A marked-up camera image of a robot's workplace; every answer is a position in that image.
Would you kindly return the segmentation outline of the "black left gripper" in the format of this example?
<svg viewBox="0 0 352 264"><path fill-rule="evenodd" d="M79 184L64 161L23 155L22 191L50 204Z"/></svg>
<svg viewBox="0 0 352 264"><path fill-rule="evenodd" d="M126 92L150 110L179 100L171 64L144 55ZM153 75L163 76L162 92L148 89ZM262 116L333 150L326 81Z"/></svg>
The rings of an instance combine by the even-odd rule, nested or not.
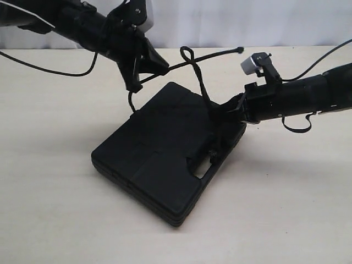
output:
<svg viewBox="0 0 352 264"><path fill-rule="evenodd" d="M139 92L142 84L141 74L166 75L168 62L154 49L145 33L134 26L127 25L122 19L123 5L110 11L103 23L98 41L99 53L117 63L118 69L129 92Z"/></svg>

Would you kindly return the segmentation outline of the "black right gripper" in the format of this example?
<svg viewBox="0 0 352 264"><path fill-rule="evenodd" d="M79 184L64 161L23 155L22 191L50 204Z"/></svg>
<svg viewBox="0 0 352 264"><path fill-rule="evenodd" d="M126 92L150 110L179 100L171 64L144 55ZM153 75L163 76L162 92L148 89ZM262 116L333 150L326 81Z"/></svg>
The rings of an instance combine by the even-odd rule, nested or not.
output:
<svg viewBox="0 0 352 264"><path fill-rule="evenodd" d="M252 82L244 86L243 93L223 104L211 102L208 118L212 129L231 124L246 127L245 123L258 124L272 119L272 85Z"/></svg>

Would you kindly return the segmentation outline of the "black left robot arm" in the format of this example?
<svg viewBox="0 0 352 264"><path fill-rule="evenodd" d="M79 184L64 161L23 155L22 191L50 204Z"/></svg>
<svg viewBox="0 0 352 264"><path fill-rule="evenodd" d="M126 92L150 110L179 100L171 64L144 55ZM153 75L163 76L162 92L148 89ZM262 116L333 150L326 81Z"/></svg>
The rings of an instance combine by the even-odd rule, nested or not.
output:
<svg viewBox="0 0 352 264"><path fill-rule="evenodd" d="M126 89L142 89L140 74L165 75L169 64L145 36L153 27L150 1L122 1L107 15L88 1L1 1L1 26L55 32L114 61Z"/></svg>

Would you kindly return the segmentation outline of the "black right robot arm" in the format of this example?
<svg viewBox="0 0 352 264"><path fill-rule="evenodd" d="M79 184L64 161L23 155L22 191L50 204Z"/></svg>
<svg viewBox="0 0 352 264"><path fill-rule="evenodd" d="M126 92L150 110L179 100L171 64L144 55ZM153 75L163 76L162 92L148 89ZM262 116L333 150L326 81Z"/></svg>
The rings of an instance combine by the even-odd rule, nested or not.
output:
<svg viewBox="0 0 352 264"><path fill-rule="evenodd" d="M301 114L351 109L351 64L292 82L245 85L244 92L210 110L216 123L258 124Z"/></svg>

